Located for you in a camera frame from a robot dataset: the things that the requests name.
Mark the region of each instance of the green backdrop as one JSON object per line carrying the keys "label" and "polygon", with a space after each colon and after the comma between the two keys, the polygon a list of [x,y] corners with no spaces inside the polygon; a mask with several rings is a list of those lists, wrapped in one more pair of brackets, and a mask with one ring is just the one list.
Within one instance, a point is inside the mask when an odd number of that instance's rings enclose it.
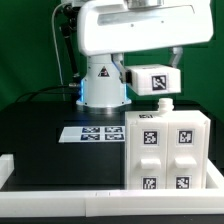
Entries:
{"label": "green backdrop", "polygon": [[[51,15],[60,3],[57,0],[0,0],[0,109],[30,91],[59,85],[52,32]],[[172,95],[177,100],[193,100],[224,121],[224,1],[213,0],[215,34],[206,44],[184,47],[180,63],[182,93]],[[58,16],[56,27],[63,22]],[[63,39],[57,31],[65,83],[72,80]],[[85,59],[76,52],[78,67],[85,73]],[[128,53],[126,65],[167,64],[168,49]],[[129,91],[132,99],[139,97]],[[37,100],[51,100],[41,96]]]}

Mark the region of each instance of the white box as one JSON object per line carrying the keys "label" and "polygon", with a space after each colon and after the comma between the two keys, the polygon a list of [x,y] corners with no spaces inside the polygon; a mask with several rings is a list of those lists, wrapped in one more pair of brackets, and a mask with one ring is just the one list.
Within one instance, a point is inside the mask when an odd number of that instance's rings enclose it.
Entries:
{"label": "white box", "polygon": [[164,105],[126,112],[126,188],[205,188],[210,120]]}
{"label": "white box", "polygon": [[180,70],[164,65],[126,67],[131,72],[128,86],[138,95],[156,95],[181,92]]}

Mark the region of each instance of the white frame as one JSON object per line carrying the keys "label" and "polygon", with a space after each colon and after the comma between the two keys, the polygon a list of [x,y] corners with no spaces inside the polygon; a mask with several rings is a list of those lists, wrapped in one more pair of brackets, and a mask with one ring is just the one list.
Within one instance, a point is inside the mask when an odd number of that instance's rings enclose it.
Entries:
{"label": "white frame", "polygon": [[[13,167],[8,156],[0,159],[0,176],[7,178],[12,169],[3,175],[2,164]],[[221,214],[224,178],[208,160],[207,188],[202,190],[0,192],[0,204],[0,217]]]}

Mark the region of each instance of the black surface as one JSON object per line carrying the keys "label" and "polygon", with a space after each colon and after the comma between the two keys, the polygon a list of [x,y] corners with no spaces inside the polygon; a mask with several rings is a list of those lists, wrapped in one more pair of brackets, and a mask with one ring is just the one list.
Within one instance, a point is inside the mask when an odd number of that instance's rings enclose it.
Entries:
{"label": "black surface", "polygon": [[[155,102],[133,103],[129,110],[156,110]],[[175,102],[177,110],[201,110],[212,119],[209,155],[215,163],[217,132],[223,125],[193,102]],[[15,172],[2,191],[123,189],[124,143],[66,143],[64,126],[124,125],[124,112],[78,112],[69,102],[12,104],[0,112],[0,155],[13,153]],[[125,216],[96,218],[0,219],[0,223],[223,223],[224,215]]]}

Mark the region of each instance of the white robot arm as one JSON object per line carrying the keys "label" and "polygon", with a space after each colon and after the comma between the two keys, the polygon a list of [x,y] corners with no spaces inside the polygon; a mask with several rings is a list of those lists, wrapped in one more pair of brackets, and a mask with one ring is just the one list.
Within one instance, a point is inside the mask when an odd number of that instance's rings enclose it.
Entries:
{"label": "white robot arm", "polygon": [[88,56],[206,42],[212,34],[210,0],[89,1],[78,19],[79,49]]}
{"label": "white robot arm", "polygon": [[210,0],[73,0],[72,5],[81,6],[78,46],[87,56],[87,75],[77,104],[94,111],[110,111],[131,102],[126,78],[138,95],[180,92],[178,69],[124,68],[123,52],[177,46],[171,61],[176,67],[182,54],[178,46],[206,42],[213,35]]}

